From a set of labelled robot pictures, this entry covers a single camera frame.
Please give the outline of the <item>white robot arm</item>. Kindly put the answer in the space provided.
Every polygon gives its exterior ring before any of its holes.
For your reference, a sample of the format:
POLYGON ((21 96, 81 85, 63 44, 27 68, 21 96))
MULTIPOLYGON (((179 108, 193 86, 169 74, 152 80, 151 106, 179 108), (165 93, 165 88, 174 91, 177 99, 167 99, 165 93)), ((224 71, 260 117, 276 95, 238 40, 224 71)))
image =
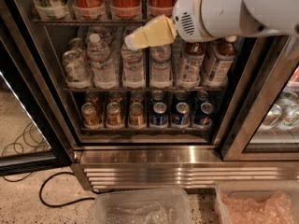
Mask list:
POLYGON ((222 37, 298 36, 299 0, 177 0, 172 16, 158 16, 125 37, 129 49, 222 37))

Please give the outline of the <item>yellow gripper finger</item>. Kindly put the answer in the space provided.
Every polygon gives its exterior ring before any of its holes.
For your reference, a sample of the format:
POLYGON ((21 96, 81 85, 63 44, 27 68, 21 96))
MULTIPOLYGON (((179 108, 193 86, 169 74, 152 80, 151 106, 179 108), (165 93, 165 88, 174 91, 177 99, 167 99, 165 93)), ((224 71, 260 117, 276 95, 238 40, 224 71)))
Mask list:
POLYGON ((169 45, 177 35, 173 20, 161 15, 127 35, 125 44, 131 50, 169 45))

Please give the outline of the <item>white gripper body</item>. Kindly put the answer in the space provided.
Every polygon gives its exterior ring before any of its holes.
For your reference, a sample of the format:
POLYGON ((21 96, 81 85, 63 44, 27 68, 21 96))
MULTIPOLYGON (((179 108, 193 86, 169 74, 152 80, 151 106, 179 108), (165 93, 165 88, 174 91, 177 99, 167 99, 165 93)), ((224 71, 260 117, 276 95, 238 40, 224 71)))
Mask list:
POLYGON ((203 0, 177 0, 173 19, 180 37, 189 43, 208 42, 214 37, 206 30, 202 19, 203 0))

